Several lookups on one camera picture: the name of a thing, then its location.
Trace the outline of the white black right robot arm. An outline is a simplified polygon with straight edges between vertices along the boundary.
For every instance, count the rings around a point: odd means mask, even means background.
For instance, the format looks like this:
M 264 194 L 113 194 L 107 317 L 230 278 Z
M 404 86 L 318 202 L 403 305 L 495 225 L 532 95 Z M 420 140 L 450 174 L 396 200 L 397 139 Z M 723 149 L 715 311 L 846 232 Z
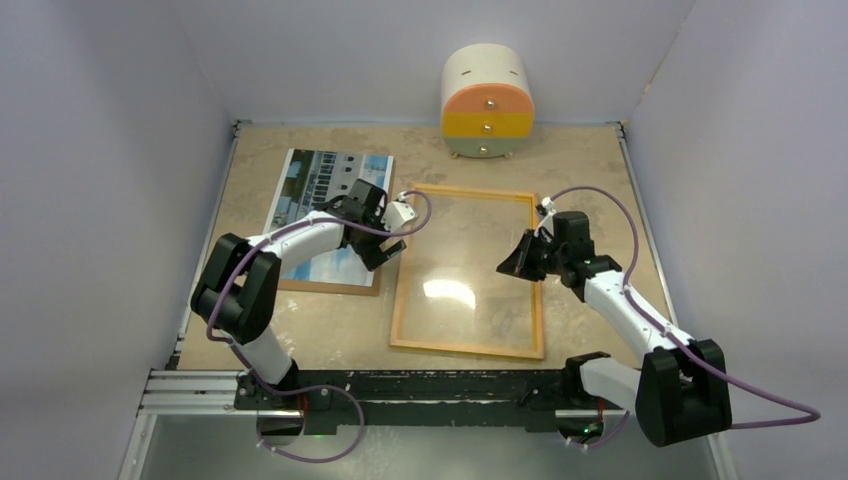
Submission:
M 657 447 L 725 431 L 732 424 L 722 349 L 680 330 L 625 280 L 624 269 L 599 255 L 586 214 L 549 214 L 522 235 L 496 268 L 500 274 L 541 282 L 557 276 L 584 304 L 599 313 L 641 358 L 638 369 L 604 352 L 567 359 L 564 399 L 584 407 L 602 398 L 635 416 Z

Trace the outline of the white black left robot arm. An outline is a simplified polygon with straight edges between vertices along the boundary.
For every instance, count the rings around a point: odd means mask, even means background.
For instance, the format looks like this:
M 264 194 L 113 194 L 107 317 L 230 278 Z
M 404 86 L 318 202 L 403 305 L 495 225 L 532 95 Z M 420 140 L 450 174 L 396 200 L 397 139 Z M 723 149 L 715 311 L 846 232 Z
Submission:
M 298 366 L 270 326 L 282 273 L 325 253 L 349 248 L 369 271 L 405 247 L 405 227 L 418 217 L 407 195 L 394 200 L 358 179 L 302 219 L 251 237 L 221 236 L 213 246 L 190 298 L 210 340 L 223 342 L 261 380 L 259 395 L 272 408 L 292 405 Z M 389 238 L 398 241 L 382 247 Z

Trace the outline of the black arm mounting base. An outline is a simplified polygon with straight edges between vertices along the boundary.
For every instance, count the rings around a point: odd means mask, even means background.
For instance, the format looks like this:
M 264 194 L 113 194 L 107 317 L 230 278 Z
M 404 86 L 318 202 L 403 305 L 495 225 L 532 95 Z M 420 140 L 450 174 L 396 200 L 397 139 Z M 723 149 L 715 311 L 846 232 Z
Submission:
M 595 433 L 617 405 L 580 390 L 565 369 L 302 370 L 295 390 L 237 378 L 234 407 L 261 417 L 291 414 L 307 435 L 342 426 L 516 427 L 531 433 Z

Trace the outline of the building and sky photo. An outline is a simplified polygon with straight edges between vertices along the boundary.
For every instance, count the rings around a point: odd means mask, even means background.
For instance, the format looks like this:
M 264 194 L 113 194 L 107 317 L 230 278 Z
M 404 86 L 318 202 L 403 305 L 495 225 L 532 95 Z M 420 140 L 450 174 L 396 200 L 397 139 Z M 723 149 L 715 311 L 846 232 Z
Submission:
M 394 157 L 330 150 L 291 148 L 279 177 L 264 231 L 301 219 L 358 178 L 389 191 Z M 278 288 L 287 291 L 375 296 L 380 272 L 370 272 L 350 248 L 309 259 L 281 274 Z

